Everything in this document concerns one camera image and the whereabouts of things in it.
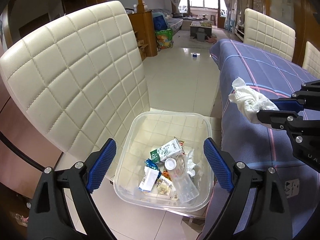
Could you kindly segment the white tissue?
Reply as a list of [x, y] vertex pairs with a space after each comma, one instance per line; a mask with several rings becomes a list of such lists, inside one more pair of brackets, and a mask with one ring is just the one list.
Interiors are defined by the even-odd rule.
[[194, 149], [191, 149], [187, 154], [187, 174], [192, 180], [203, 176], [201, 166], [197, 165], [194, 161]]
[[271, 125], [263, 124], [258, 120], [257, 113], [260, 110], [278, 111], [279, 108], [266, 96], [247, 86], [244, 80], [237, 77], [232, 82], [233, 93], [228, 99], [237, 105], [238, 110], [252, 124], [262, 124], [266, 127]]

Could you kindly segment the clear plastic tray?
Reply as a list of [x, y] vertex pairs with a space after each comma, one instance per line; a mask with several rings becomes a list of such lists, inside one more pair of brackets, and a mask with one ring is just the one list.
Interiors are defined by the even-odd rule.
[[184, 154], [166, 159], [164, 166], [181, 203], [188, 203], [199, 196], [200, 193], [187, 172], [187, 158]]

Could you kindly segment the gold wrapper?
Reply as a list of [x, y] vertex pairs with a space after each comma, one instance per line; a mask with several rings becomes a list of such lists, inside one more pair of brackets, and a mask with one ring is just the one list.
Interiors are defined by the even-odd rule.
[[178, 200], [176, 189], [171, 180], [160, 176], [156, 183], [158, 194], [172, 200]]

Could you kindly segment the orange peel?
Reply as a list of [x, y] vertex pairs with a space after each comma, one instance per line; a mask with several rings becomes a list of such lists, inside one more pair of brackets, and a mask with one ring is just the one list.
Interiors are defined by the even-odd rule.
[[165, 178], [167, 178], [168, 180], [170, 180], [170, 175], [169, 175], [169, 173], [168, 173], [167, 170], [164, 170], [164, 171], [162, 172], [162, 176], [164, 176]]

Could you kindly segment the green white milk carton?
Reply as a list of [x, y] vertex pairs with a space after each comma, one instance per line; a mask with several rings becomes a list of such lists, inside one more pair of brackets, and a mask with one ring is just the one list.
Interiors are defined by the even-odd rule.
[[151, 160], [154, 163], [164, 163], [168, 158], [173, 158], [183, 153], [181, 144], [177, 139], [172, 139], [166, 144], [150, 152]]

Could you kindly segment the blue small carton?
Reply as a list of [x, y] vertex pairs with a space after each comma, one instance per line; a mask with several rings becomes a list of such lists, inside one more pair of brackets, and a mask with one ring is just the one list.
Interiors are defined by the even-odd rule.
[[151, 192], [154, 184], [160, 178], [161, 174], [159, 167], [151, 159], [146, 159], [144, 177], [138, 187], [140, 191]]

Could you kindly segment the clear plastic trash bin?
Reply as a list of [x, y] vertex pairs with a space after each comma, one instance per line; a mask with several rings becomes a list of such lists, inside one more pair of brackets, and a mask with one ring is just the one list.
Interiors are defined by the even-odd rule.
[[114, 191], [130, 204], [182, 213], [209, 202], [214, 174], [203, 153], [214, 119], [197, 113], [148, 111], [126, 137]]

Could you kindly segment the white sticker on tablecloth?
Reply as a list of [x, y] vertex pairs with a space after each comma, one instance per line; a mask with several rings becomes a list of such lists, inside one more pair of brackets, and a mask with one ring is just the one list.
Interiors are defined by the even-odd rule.
[[285, 181], [285, 194], [287, 198], [295, 197], [299, 194], [299, 179]]

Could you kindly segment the blue plaid tablecloth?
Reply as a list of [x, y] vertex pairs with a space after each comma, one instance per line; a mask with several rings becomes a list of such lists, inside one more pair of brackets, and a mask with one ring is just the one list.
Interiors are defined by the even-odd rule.
[[[286, 125], [285, 129], [273, 129], [252, 124], [228, 99], [233, 93], [232, 82], [237, 77], [270, 100], [291, 98], [303, 83], [319, 79], [276, 54], [228, 39], [213, 45], [210, 54], [220, 70], [222, 96], [222, 140], [215, 142], [217, 148], [253, 170], [274, 168], [284, 192], [285, 181], [299, 179], [299, 194], [287, 198], [292, 220], [291, 239], [319, 239], [319, 172], [293, 156]], [[319, 120], [319, 111], [306, 109], [297, 114], [304, 120]], [[249, 192], [237, 232], [244, 230], [247, 224], [255, 192], [255, 189]], [[199, 239], [205, 239], [228, 196], [229, 193], [217, 181]]]

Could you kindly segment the cream chair far right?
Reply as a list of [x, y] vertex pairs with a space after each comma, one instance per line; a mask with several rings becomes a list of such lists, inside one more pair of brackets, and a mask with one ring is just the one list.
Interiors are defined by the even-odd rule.
[[306, 42], [302, 68], [315, 78], [320, 78], [320, 51], [309, 41]]

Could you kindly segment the cream chair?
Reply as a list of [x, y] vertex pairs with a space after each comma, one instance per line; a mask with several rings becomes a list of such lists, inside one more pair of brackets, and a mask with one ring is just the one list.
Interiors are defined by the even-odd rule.
[[[104, 178], [133, 205], [203, 219], [214, 175], [203, 153], [221, 141], [221, 122], [197, 113], [153, 109], [142, 58], [119, 1], [62, 16], [29, 33], [1, 57], [1, 78], [17, 107], [55, 147], [85, 161], [107, 139], [117, 152]], [[183, 203], [156, 187], [142, 192], [145, 161], [172, 139], [195, 164], [197, 197]]]
[[292, 61], [296, 32], [284, 23], [253, 9], [245, 10], [244, 44]]
[[306, 42], [302, 68], [315, 78], [320, 78], [320, 51], [309, 41]]

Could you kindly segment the cream chair far centre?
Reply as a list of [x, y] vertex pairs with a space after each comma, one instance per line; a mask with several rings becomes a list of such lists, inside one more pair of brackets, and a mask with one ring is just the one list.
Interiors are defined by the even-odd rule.
[[292, 61], [296, 32], [284, 23], [253, 9], [245, 10], [244, 44]]

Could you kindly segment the coffee table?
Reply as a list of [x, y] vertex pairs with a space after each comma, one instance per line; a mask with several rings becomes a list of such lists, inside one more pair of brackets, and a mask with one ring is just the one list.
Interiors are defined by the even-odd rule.
[[204, 33], [205, 37], [211, 37], [212, 23], [210, 21], [192, 21], [190, 24], [190, 37], [197, 38], [197, 33]]

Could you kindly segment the cream chair left side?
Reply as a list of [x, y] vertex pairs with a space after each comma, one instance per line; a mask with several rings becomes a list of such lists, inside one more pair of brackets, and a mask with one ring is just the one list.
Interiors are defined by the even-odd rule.
[[[85, 161], [107, 139], [117, 152], [104, 178], [133, 205], [203, 219], [214, 175], [203, 153], [221, 141], [221, 122], [197, 113], [153, 109], [142, 58], [119, 1], [62, 16], [29, 33], [1, 57], [1, 78], [17, 107], [55, 147]], [[183, 203], [156, 187], [142, 192], [145, 161], [172, 139], [195, 164], [197, 197]]]

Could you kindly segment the wooden partition cabinet left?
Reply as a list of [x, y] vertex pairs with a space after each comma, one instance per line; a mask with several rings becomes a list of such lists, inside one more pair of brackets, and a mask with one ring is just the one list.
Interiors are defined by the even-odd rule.
[[143, 40], [144, 44], [147, 44], [146, 57], [154, 57], [157, 56], [157, 44], [152, 11], [147, 9], [144, 0], [137, 1], [137, 12], [129, 14], [129, 19], [138, 40]]

